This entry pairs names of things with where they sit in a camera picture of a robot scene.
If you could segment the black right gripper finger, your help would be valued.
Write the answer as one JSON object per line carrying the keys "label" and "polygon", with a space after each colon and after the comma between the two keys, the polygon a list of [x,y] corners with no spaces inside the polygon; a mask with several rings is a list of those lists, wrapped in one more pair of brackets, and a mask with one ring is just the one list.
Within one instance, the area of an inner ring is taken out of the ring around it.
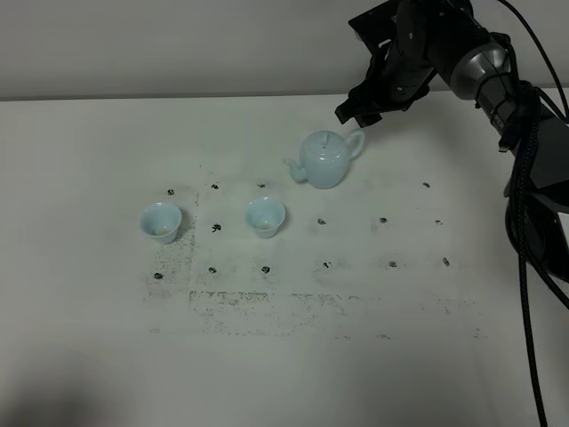
{"label": "black right gripper finger", "polygon": [[350,119],[357,121],[357,112],[362,109],[376,109],[370,93],[361,85],[353,88],[348,98],[334,111],[341,124],[346,124]]}
{"label": "black right gripper finger", "polygon": [[382,120],[382,113],[382,110],[362,109],[357,112],[357,124],[362,129],[375,125]]}

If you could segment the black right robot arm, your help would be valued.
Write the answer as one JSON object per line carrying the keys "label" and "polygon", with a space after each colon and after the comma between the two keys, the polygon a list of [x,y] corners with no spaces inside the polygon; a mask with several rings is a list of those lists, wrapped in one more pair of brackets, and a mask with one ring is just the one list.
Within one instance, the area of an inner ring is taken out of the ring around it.
{"label": "black right robot arm", "polygon": [[[365,80],[336,108],[341,123],[365,128],[405,111],[440,76],[474,101],[516,154],[530,126],[533,86],[516,74],[509,37],[482,27],[469,1],[387,1],[349,21],[372,58]],[[551,101],[540,103],[537,152],[529,173],[526,241],[548,274],[568,279],[568,126]]]}

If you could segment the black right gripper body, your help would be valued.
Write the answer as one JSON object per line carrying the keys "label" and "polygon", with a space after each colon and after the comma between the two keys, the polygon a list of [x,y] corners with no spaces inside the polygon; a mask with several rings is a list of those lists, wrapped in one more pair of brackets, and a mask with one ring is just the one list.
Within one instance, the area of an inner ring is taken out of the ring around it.
{"label": "black right gripper body", "polygon": [[444,14],[443,1],[386,1],[349,20],[371,54],[360,85],[377,110],[407,109],[426,94],[434,76],[429,33]]}

